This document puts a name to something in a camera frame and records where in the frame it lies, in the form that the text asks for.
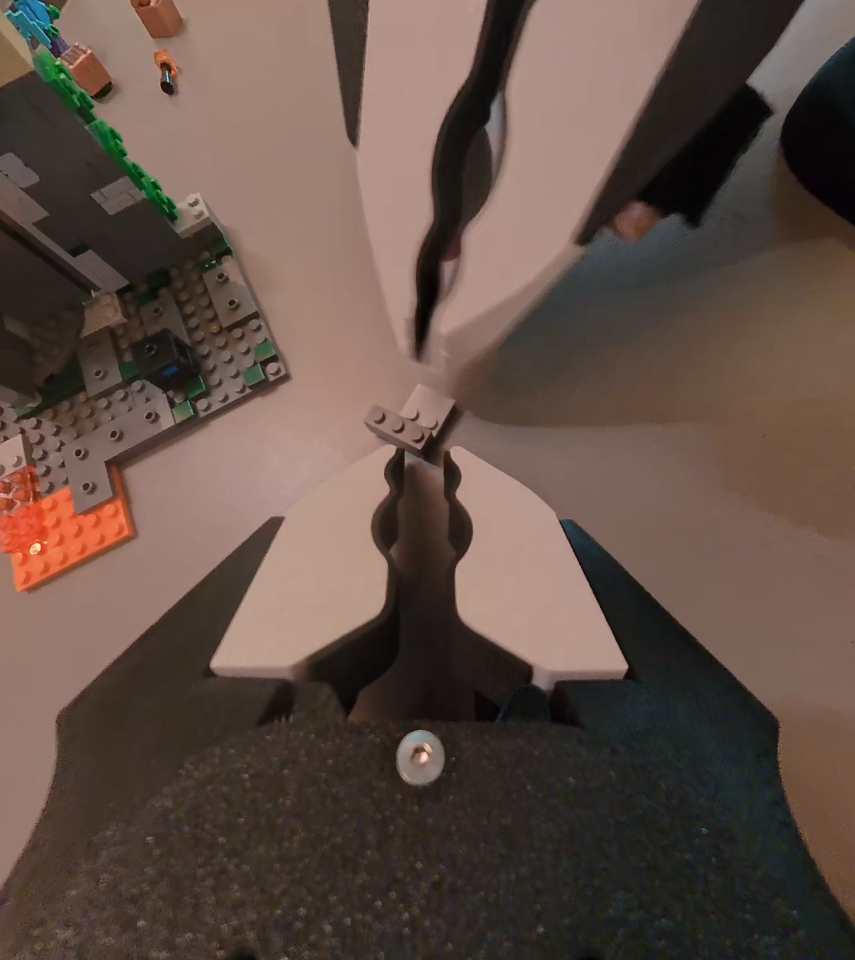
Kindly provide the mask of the grey desk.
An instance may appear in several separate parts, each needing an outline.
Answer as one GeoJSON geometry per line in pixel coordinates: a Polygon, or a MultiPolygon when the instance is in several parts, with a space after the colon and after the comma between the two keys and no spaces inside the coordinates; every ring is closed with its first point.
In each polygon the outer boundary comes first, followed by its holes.
{"type": "MultiPolygon", "coordinates": [[[[137,538],[38,591],[0,553],[0,887],[47,797],[55,717],[258,527],[377,446],[427,378],[366,240],[326,2],[185,2],[180,93],[127,2],[69,2],[100,113],[171,196],[202,194],[291,379],[126,472],[137,538]]],[[[454,393],[451,441],[575,520],[781,723],[811,852],[855,923],[855,231],[778,131],[855,35],[805,2],[752,78],[776,115],[701,228],[601,236],[454,393]]]]}

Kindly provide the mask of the teal toy minifigure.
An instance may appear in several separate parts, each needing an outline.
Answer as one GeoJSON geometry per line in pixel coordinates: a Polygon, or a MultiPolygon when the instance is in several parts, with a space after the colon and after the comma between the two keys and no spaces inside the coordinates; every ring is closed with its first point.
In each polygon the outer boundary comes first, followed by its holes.
{"type": "Polygon", "coordinates": [[[53,56],[60,56],[63,43],[57,27],[61,17],[58,6],[44,1],[10,1],[5,17],[31,48],[43,47],[53,56]]]}

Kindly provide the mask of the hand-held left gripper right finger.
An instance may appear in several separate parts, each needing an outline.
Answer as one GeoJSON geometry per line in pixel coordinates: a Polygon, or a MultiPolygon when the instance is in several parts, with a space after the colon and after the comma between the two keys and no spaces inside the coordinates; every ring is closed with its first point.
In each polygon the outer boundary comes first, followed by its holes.
{"type": "Polygon", "coordinates": [[[464,447],[445,451],[443,611],[454,678],[502,709],[521,688],[627,678],[629,664],[555,510],[464,447]]]}

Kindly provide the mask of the person's right hand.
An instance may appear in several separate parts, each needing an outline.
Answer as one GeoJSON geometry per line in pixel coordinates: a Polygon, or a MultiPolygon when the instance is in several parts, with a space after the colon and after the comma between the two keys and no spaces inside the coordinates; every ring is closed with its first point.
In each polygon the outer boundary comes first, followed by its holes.
{"type": "Polygon", "coordinates": [[[649,234],[664,218],[659,208],[640,199],[626,204],[610,223],[610,228],[620,239],[636,243],[649,234]]]}

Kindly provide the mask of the dark grey toy brick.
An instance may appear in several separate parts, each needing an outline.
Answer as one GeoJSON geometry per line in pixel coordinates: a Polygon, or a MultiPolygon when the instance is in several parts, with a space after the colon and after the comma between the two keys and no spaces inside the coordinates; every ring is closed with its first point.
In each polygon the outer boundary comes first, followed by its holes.
{"type": "Polygon", "coordinates": [[[424,454],[434,441],[429,428],[377,404],[365,415],[364,425],[382,442],[414,455],[424,454]]]}

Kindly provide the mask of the toy brick model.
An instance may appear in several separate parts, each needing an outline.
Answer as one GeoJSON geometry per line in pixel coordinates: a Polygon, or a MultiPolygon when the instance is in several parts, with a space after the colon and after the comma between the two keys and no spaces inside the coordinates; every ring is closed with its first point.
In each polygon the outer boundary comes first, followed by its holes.
{"type": "Polygon", "coordinates": [[[136,534],[122,467],[289,377],[223,227],[0,2],[0,551],[19,593],[136,534]]]}

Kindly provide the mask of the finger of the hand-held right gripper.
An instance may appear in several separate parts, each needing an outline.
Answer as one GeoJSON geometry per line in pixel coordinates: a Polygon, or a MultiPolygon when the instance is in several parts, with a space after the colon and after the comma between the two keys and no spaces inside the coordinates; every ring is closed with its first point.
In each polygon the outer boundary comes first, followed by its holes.
{"type": "Polygon", "coordinates": [[[488,2],[439,129],[423,361],[471,365],[722,110],[800,2],[488,2]]]}
{"type": "Polygon", "coordinates": [[[434,221],[436,141],[469,76],[486,6],[328,2],[373,269],[397,346],[407,356],[413,349],[417,258],[434,221]]]}

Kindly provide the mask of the brown toy block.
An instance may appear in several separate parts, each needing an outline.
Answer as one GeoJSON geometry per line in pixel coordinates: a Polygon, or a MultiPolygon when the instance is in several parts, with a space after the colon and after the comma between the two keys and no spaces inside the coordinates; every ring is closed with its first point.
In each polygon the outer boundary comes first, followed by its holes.
{"type": "Polygon", "coordinates": [[[92,99],[102,100],[113,91],[114,82],[109,71],[89,47],[71,44],[61,52],[60,61],[74,83],[92,99]]]}
{"type": "Polygon", "coordinates": [[[179,36],[184,18],[175,1],[136,1],[130,5],[152,40],[170,40],[179,36]]]}

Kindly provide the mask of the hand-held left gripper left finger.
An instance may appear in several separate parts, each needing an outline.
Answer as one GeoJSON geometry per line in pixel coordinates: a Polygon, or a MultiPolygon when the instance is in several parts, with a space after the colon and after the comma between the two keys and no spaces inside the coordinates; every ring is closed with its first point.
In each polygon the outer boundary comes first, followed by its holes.
{"type": "Polygon", "coordinates": [[[381,446],[290,510],[210,670],[332,688],[349,714],[400,647],[399,535],[406,455],[381,446]]]}

